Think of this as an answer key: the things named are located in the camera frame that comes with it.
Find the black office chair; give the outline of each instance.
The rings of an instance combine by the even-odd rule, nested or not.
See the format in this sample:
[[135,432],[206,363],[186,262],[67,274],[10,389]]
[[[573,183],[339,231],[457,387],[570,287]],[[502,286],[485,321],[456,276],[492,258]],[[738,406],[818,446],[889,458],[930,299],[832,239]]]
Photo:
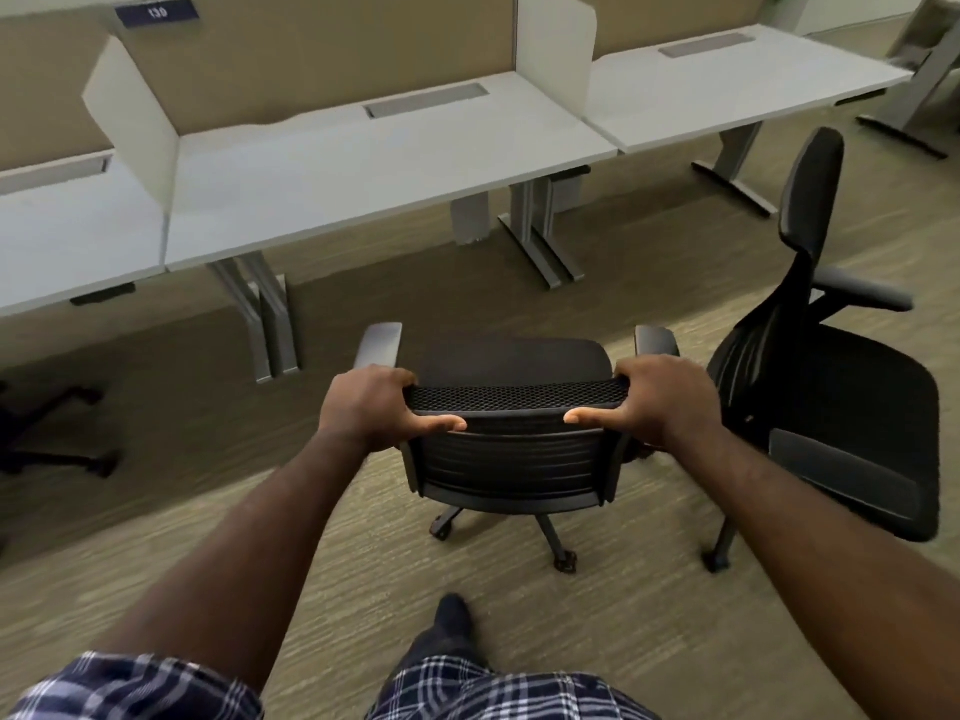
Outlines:
[[[370,326],[356,368],[393,366],[402,326]],[[677,353],[666,329],[639,326],[638,353]],[[554,568],[575,573],[577,555],[561,544],[548,517],[594,508],[617,497],[620,466],[649,449],[629,437],[564,423],[574,407],[616,408],[629,384],[613,378],[599,343],[572,338],[456,338],[435,345],[414,368],[407,403],[420,415],[460,415],[463,433],[403,445],[410,490],[451,508],[430,534],[445,541],[463,510],[534,516]]]
[[[906,541],[937,535],[940,408],[918,362],[823,321],[847,306],[913,309],[909,293],[818,266],[834,213],[844,140],[821,128],[786,186],[780,239],[797,253],[783,282],[710,361],[724,423],[862,518]],[[822,293],[810,302],[813,291]],[[730,567],[728,518],[711,573]]]
[[[7,384],[0,382],[0,394],[5,392]],[[100,458],[79,457],[76,455],[51,455],[42,452],[23,452],[14,449],[14,443],[35,424],[71,399],[78,399],[90,406],[104,398],[102,391],[94,388],[72,386],[59,396],[25,414],[14,414],[0,406],[0,472],[18,475],[30,465],[66,465],[86,468],[87,472],[107,478],[113,474],[120,462],[119,452],[110,452]]]

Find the foot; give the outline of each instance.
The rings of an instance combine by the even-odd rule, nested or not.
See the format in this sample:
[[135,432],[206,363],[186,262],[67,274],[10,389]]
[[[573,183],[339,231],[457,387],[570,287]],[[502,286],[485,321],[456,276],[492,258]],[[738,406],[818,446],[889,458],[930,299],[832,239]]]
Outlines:
[[474,638],[474,617],[464,597],[458,593],[448,593],[439,600],[433,623],[453,637]]

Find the carpeted floor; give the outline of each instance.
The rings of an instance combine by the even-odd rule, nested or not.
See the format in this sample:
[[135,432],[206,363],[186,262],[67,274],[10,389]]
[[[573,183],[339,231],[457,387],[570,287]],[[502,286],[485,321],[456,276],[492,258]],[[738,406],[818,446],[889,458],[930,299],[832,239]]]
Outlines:
[[[861,28],[837,39],[882,52],[889,32]],[[768,125],[746,179],[775,199],[814,127],[846,134],[825,259],[908,287],[917,310],[835,321],[936,375],[942,534],[921,550],[960,571],[960,156],[936,163],[860,131],[855,114],[876,105]],[[789,262],[772,222],[690,173],[690,160],[717,149],[706,139],[598,167],[586,196],[604,197],[558,221],[558,237],[587,272],[576,286],[544,291],[503,233],[294,281],[303,372],[268,386],[254,385],[244,325],[229,309],[5,372],[11,407],[70,383],[107,385],[96,410],[66,410],[30,445],[122,446],[126,461],[105,482],[56,469],[0,481],[8,536],[0,706],[82,651],[258,476],[295,453],[368,324],[402,321],[407,358],[438,333],[465,330],[592,338],[617,358],[630,353],[632,326],[649,323],[674,328],[683,353],[706,362]],[[553,570],[532,518],[465,514],[438,543],[427,527],[439,511],[410,494],[396,453],[369,461],[320,546],[270,680],[269,714],[362,716],[452,589],[474,606],[484,647],[503,670],[595,672],[671,720],[860,716],[742,544],[729,573],[703,571],[697,554],[719,515],[671,459],[628,465],[614,504],[557,517],[580,556],[572,577]]]

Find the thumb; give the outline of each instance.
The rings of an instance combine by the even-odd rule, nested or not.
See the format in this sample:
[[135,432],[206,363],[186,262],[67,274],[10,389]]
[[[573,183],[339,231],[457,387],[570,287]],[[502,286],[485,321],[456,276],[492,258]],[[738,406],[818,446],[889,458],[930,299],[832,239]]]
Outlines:
[[465,432],[467,421],[462,416],[415,416],[414,429],[422,437],[443,432]]
[[622,425],[626,422],[626,412],[622,406],[616,409],[580,407],[568,411],[563,416],[563,421],[567,424],[579,424],[587,429],[622,431]]

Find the mesh chair back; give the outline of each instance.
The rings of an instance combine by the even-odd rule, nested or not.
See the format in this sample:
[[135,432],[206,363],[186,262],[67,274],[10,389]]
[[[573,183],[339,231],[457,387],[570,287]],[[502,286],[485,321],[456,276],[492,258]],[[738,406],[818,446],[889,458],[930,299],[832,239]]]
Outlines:
[[843,158],[843,137],[831,128],[818,129],[807,141],[787,182],[780,215],[780,239],[797,253],[793,265],[773,294],[734,328],[713,374],[736,431],[751,441],[753,434],[764,447],[803,346],[813,275],[834,214]]
[[410,487],[469,510],[545,515],[613,500],[629,437],[564,423],[575,407],[616,408],[620,379],[540,386],[412,387],[420,415],[456,414],[467,431],[404,448]]

